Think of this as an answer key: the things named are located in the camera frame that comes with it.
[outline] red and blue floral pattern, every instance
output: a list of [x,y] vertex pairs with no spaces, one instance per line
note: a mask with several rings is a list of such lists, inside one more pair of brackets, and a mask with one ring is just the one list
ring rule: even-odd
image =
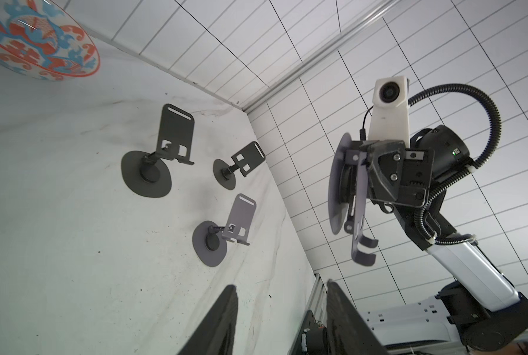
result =
[[51,0],[0,0],[0,64],[42,80],[97,72],[92,39]]

